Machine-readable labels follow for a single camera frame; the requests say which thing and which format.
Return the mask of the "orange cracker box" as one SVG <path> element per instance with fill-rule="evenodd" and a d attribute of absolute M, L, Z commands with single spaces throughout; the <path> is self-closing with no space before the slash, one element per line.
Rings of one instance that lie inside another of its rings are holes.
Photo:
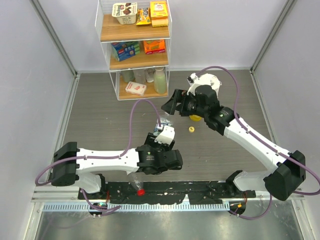
<path fill-rule="evenodd" d="M 164 53 L 166 51 L 166 43 L 164 39 L 144 40 L 143 47 L 146 55 Z"/>

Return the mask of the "pale green bottle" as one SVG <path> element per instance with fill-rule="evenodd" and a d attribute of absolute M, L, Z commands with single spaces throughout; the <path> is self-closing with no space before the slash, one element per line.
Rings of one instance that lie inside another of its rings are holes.
<path fill-rule="evenodd" d="M 154 78 L 154 90 L 158 94 L 164 94 L 167 90 L 167 80 L 164 73 L 164 67 L 156 67 L 153 74 Z"/>

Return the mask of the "yellow snack packet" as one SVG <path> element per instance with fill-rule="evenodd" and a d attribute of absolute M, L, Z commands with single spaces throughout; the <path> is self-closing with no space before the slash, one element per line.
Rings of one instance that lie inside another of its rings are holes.
<path fill-rule="evenodd" d="M 150 9 L 148 7 L 139 8 L 137 11 L 137 26 L 146 26 L 152 23 Z"/>

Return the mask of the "frosted green jar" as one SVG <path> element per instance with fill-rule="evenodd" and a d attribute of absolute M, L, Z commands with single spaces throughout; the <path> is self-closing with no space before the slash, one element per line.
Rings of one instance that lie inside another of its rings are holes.
<path fill-rule="evenodd" d="M 134 72 L 132 70 L 124 70 L 121 72 L 121 75 L 125 83 L 133 82 L 135 80 Z"/>

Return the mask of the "white yogurt tub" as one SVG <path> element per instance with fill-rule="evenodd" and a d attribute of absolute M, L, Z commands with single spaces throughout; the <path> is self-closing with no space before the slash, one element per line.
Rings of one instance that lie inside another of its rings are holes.
<path fill-rule="evenodd" d="M 123 3 L 113 4 L 111 15 L 121 25 L 131 25 L 136 23 L 137 13 L 138 13 L 137 2 L 123 2 Z"/>

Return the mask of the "yellow honey pomelo bottle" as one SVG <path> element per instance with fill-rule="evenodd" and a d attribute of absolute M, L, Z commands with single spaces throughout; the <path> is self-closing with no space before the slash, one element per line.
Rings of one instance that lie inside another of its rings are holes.
<path fill-rule="evenodd" d="M 190 115 L 189 118 L 194 122 L 199 122 L 202 118 L 197 115 Z"/>

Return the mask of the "clear bottle red label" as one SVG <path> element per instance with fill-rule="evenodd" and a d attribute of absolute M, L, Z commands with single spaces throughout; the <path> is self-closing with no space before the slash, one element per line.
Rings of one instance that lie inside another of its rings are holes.
<path fill-rule="evenodd" d="M 131 172 L 127 176 L 128 176 L 130 185 L 136 190 L 136 194 L 138 196 L 143 196 L 145 194 L 144 182 L 140 178 L 140 176 L 135 172 Z"/>

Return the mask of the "yellow orange box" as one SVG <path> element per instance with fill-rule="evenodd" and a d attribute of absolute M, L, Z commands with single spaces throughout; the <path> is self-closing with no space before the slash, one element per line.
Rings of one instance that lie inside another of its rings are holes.
<path fill-rule="evenodd" d="M 168 6 L 165 0 L 150 2 L 150 18 L 152 27 L 167 27 L 169 25 Z"/>

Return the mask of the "clear plastic cup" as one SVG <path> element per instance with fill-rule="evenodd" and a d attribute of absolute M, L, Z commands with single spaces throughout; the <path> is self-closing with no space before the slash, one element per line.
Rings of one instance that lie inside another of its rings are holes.
<path fill-rule="evenodd" d="M 144 85 L 147 82 L 144 69 L 134 69 L 133 74 L 136 83 Z"/>

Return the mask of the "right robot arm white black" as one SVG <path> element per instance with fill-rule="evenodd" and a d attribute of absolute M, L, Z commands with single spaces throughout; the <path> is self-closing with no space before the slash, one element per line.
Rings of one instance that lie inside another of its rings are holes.
<path fill-rule="evenodd" d="M 175 89 L 161 109 L 169 115 L 179 112 L 182 117 L 203 118 L 210 129 L 238 143 L 265 166 L 266 171 L 234 172 L 225 186 L 230 197 L 244 191 L 267 191 L 280 201 L 287 200 L 306 179 L 304 154 L 289 152 L 249 127 L 231 108 L 220 104 L 218 92 L 217 86 L 199 84 L 189 90 Z"/>

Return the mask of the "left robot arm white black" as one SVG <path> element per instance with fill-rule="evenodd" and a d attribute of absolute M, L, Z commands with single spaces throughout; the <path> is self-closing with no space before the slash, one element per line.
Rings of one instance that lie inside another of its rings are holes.
<path fill-rule="evenodd" d="M 95 199 L 102 199 L 107 193 L 101 174 L 104 171 L 159 175 L 168 170 L 180 170 L 183 159 L 180 151 L 173 149 L 174 136 L 172 133 L 170 143 L 163 143 L 150 132 L 143 145 L 129 149 L 124 156 L 116 159 L 111 157 L 117 156 L 118 151 L 93 151 L 79 148 L 76 142 L 68 142 L 54 153 L 54 162 L 65 162 L 53 167 L 51 185 L 79 187 Z"/>

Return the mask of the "clear bottle blue white label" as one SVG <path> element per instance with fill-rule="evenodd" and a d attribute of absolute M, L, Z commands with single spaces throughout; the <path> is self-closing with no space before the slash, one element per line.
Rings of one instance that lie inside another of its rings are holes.
<path fill-rule="evenodd" d="M 173 122 L 167 116 L 161 116 L 160 121 L 157 121 L 153 134 L 158 136 L 163 130 L 165 126 L 172 127 Z"/>

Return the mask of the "white pink soap box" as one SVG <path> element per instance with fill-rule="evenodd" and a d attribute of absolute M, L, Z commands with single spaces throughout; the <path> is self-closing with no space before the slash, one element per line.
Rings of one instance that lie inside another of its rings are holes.
<path fill-rule="evenodd" d="M 140 84 L 137 82 L 130 81 L 125 87 L 125 91 L 132 95 L 144 96 L 147 90 L 147 86 L 145 84 Z"/>

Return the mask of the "small white cup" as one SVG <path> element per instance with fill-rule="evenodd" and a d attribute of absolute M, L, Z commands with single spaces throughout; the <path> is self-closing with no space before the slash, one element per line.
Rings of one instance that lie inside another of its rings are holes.
<path fill-rule="evenodd" d="M 147 83 L 152 83 L 154 81 L 154 72 L 155 70 L 153 68 L 147 68 L 145 73 L 145 79 Z"/>

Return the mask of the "gold bottle cap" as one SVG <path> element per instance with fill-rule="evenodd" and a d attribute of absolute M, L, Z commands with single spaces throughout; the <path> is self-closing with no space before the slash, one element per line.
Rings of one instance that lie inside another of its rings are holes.
<path fill-rule="evenodd" d="M 192 127 L 192 126 L 190 126 L 190 127 L 188 128 L 188 130 L 189 130 L 190 133 L 193 133 L 193 132 L 195 131 L 195 128 Z"/>

